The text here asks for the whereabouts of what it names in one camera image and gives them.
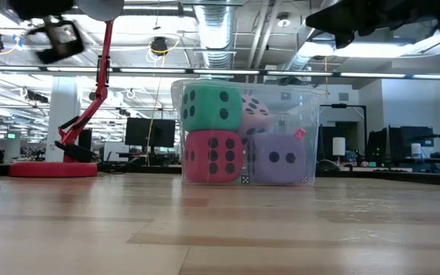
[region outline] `die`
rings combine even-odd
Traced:
[[[248,137],[256,133],[264,133],[270,127],[273,116],[266,105],[250,95],[242,96],[242,120],[237,130],[242,144],[248,142]]]
[[[241,123],[242,101],[238,89],[231,86],[186,85],[182,97],[183,129],[236,131]]]
[[[246,151],[247,171],[256,183],[299,183],[306,176],[305,148],[292,134],[254,134]]]
[[[230,183],[242,171],[241,139],[233,131],[194,131],[186,137],[185,177],[194,183]]]

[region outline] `black dot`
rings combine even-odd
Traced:
[[[223,102],[227,102],[228,101],[228,93],[227,92],[220,92],[220,99]]]
[[[228,118],[228,111],[226,108],[222,108],[220,110],[220,118],[227,119]]]
[[[293,153],[288,153],[288,154],[286,155],[286,162],[287,162],[287,163],[294,163],[295,160],[296,160],[295,154],[293,154]]]
[[[235,159],[234,151],[231,151],[231,150],[227,151],[227,153],[225,153],[225,159],[227,161],[233,161]]]
[[[218,171],[218,166],[217,166],[217,164],[216,164],[216,163],[210,163],[210,166],[209,166],[209,168],[208,168],[208,171],[209,171],[210,173],[217,173],[217,171]]]
[[[218,139],[216,139],[216,138],[214,138],[214,137],[210,138],[210,139],[208,140],[208,146],[209,146],[211,149],[215,149],[215,148],[217,148],[217,146],[218,146]]]
[[[277,152],[271,152],[271,154],[269,154],[269,160],[271,160],[273,163],[276,163],[278,160],[280,160],[280,155]]]
[[[235,147],[235,141],[231,138],[227,138],[225,146],[227,147],[227,149],[232,149],[233,147]]]
[[[218,153],[215,150],[210,150],[208,152],[208,159],[211,161],[216,161],[218,159]]]
[[[227,163],[225,166],[225,172],[233,174],[235,172],[235,165],[233,163]]]

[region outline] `ceiling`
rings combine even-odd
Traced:
[[[299,49],[299,29],[306,16],[317,11],[321,0],[312,1],[284,1],[279,12],[287,12],[290,25],[279,27],[273,26],[269,49],[262,56],[261,66],[281,66],[288,62]],[[245,69],[254,39],[254,29],[258,24],[258,15],[261,9],[261,1],[247,1],[245,5],[235,9],[234,25],[234,49],[235,58],[233,67]],[[70,57],[55,66],[95,66],[97,55],[101,53],[105,24],[95,21],[86,15],[67,15],[66,19],[74,20],[84,34],[83,40],[86,51]],[[28,29],[28,22],[16,24],[12,20],[0,14],[0,34],[3,34],[5,50],[0,54],[0,65],[37,65],[34,56],[35,49],[45,47],[45,40],[24,37]],[[392,33],[394,37],[410,40],[421,40],[429,35],[427,24],[411,24],[400,28]],[[23,45],[11,50],[17,43],[14,36],[23,37]],[[166,37],[169,48],[173,48],[165,56],[164,61],[154,62],[148,58],[149,43],[154,37]],[[198,35],[198,25],[194,18],[155,17],[155,16],[121,16],[115,20],[112,35],[111,61],[112,66],[136,66],[136,67],[180,67],[201,68],[203,67],[202,54]],[[388,58],[356,58],[356,57],[327,57],[312,58],[308,66],[312,70],[346,71],[346,72],[419,72],[440,73],[440,57],[406,58],[404,61]],[[89,93],[94,92],[94,76],[78,76],[83,90],[82,106],[89,105]],[[52,76],[50,75],[22,75],[0,73],[0,105],[14,105],[18,108],[0,108],[0,131],[5,129],[27,129],[25,138],[39,141],[46,138],[46,126],[48,121],[48,104],[37,104],[39,108],[31,108],[35,105],[23,96],[26,90],[31,90],[46,96],[51,100]],[[120,105],[129,108],[132,116],[151,117],[154,101],[157,95],[157,107],[168,111],[156,111],[155,118],[176,118],[173,110],[170,86],[173,79],[169,77],[129,77],[112,76],[110,78],[110,91],[112,96],[104,107]],[[324,83],[324,78],[312,79],[312,84]],[[329,83],[357,85],[358,79],[330,79]],[[124,124],[126,117],[119,115],[114,110],[99,110],[91,121],[91,128],[96,138],[102,140],[115,140],[123,136],[124,126],[103,126],[107,121],[115,120],[116,124]]]

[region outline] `white column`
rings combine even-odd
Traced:
[[[81,114],[81,95],[76,77],[53,78],[46,161],[63,161],[63,151],[55,146],[55,141],[60,140],[58,127]]]
[[[5,160],[20,157],[21,132],[8,131],[5,141]]]

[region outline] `red die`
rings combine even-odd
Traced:
[[[229,183],[242,170],[242,143],[233,131],[204,130],[188,134],[183,169],[194,183]]]

